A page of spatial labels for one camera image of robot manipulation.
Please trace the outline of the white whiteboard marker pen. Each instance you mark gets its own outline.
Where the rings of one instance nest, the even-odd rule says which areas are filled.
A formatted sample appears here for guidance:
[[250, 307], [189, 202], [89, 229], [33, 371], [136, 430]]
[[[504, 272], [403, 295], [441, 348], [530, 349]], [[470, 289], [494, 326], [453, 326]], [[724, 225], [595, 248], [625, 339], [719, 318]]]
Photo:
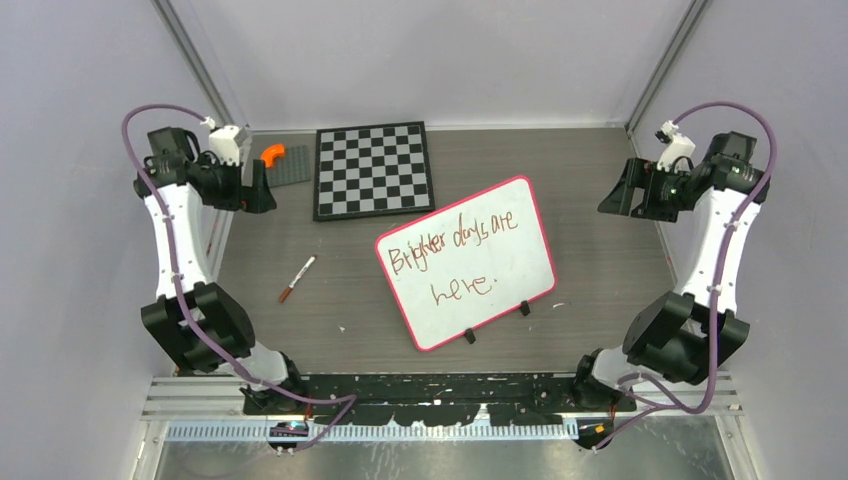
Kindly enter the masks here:
[[295, 274], [295, 276], [292, 278], [292, 280], [291, 280], [291, 281], [289, 282], [289, 284], [287, 285], [287, 288], [288, 288], [288, 289], [294, 289], [294, 288], [295, 288], [295, 286], [297, 285], [297, 283], [298, 283], [298, 282], [302, 279], [302, 277], [303, 277], [303, 276], [307, 273], [307, 271], [308, 271], [308, 270], [310, 269], [310, 267], [314, 264], [314, 262], [316, 261], [316, 259], [317, 259], [317, 256], [316, 256], [316, 255], [311, 255], [311, 256], [310, 256], [310, 257], [306, 260], [306, 262], [304, 263], [304, 265], [300, 268], [300, 270], [299, 270], [299, 271]]

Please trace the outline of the brown marker cap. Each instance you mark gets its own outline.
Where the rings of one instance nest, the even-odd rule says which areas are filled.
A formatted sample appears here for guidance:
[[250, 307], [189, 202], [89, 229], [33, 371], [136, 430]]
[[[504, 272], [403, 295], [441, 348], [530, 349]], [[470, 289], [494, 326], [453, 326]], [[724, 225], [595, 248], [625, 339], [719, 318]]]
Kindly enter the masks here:
[[281, 294], [279, 295], [279, 297], [278, 297], [278, 302], [279, 302], [279, 303], [283, 303], [283, 302], [284, 302], [284, 301], [288, 298], [288, 296], [291, 294], [292, 290], [293, 290], [293, 288], [292, 288], [291, 286], [287, 286], [287, 287], [286, 287], [286, 288], [285, 288], [285, 289], [281, 292]]

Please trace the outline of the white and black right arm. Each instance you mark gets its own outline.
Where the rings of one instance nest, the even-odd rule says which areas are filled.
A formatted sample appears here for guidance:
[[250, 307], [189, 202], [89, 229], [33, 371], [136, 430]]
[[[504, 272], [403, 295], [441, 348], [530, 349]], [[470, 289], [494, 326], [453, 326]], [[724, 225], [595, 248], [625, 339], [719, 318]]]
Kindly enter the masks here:
[[722, 365], [750, 332], [737, 314], [736, 278], [747, 234], [768, 193], [756, 187], [763, 178], [751, 163], [756, 140], [719, 133], [703, 160], [692, 164], [688, 137], [658, 136], [667, 145], [660, 159], [628, 159], [598, 210], [669, 223], [690, 212], [694, 250], [675, 287], [636, 315], [621, 346], [581, 358], [570, 392], [584, 410], [613, 406], [625, 388], [647, 376], [699, 385], [710, 366]]

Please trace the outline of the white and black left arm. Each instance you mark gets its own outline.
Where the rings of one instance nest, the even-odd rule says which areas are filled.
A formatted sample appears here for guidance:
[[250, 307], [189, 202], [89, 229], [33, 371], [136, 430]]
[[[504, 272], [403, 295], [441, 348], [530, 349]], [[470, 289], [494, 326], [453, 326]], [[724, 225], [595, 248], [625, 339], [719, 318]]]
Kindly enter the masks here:
[[242, 183], [251, 134], [226, 125], [197, 136], [179, 127], [148, 133], [151, 153], [133, 182], [154, 226], [159, 276], [155, 300], [140, 310], [146, 330], [185, 374], [224, 374], [249, 381], [246, 408], [298, 412], [307, 389], [292, 360], [257, 341], [246, 310], [217, 282], [202, 228], [202, 212], [273, 210], [262, 161]]

